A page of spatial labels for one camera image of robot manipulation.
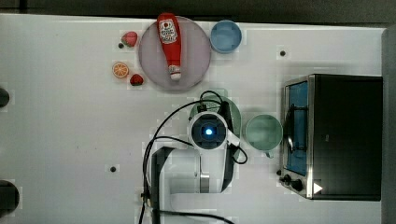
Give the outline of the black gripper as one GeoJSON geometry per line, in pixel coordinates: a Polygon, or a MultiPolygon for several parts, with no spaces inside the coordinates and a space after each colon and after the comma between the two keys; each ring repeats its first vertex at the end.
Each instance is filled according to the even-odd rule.
{"type": "Polygon", "coordinates": [[[196,106],[197,120],[203,124],[204,133],[219,133],[221,127],[233,131],[233,105],[227,101],[203,102],[196,106]]]}

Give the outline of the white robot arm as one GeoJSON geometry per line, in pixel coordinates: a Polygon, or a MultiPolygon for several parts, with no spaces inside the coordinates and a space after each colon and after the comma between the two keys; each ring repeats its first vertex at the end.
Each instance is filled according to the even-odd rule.
{"type": "Polygon", "coordinates": [[[188,122],[186,149],[161,147],[145,158],[145,200],[150,202],[152,224],[192,224],[225,217],[173,209],[171,196],[179,193],[221,193],[233,180],[234,154],[240,150],[240,132],[233,128],[230,105],[222,99],[209,111],[206,99],[196,102],[197,113],[188,122]]]}

